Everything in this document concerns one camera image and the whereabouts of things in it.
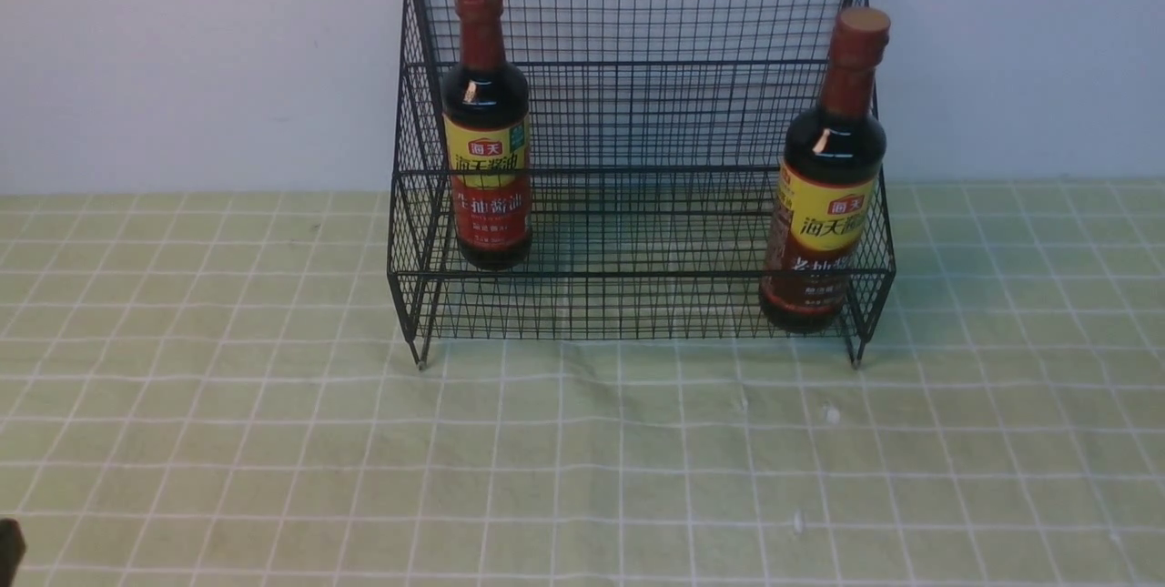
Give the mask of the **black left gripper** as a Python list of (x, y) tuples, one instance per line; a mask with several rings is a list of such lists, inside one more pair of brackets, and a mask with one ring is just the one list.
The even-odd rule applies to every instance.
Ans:
[(24, 560), (24, 532), (16, 519), (3, 518), (0, 523), (0, 586), (12, 587), (17, 566)]

